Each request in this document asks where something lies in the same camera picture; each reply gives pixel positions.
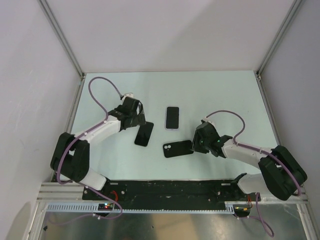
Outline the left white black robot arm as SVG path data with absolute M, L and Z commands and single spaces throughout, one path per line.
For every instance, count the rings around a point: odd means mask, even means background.
M 62 133 L 57 141 L 50 168 L 66 182 L 76 182 L 93 188 L 99 199 L 107 199 L 111 187 L 107 178 L 90 166 L 90 147 L 128 128 L 146 123 L 143 104 L 131 94 L 122 98 L 122 104 L 107 113 L 107 117 L 88 130 L 78 134 Z

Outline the black phone case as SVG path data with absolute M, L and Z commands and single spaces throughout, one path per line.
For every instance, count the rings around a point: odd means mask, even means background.
M 192 151 L 191 140 L 182 140 L 182 141 L 165 143 L 162 146 L 162 149 L 163 149 L 163 154 L 165 158 L 186 156 L 194 153 Z

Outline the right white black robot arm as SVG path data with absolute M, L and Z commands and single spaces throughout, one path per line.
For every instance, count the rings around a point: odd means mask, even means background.
M 301 185 L 308 179 L 306 172 L 286 147 L 278 145 L 265 148 L 235 142 L 231 136 L 220 136 L 209 121 L 202 121 L 196 127 L 192 150 L 238 160 L 260 170 L 259 174 L 245 173 L 237 177 L 236 184 L 231 187 L 231 194 L 238 201 L 257 192 L 271 193 L 279 200 L 286 201 L 293 195 L 301 194 Z

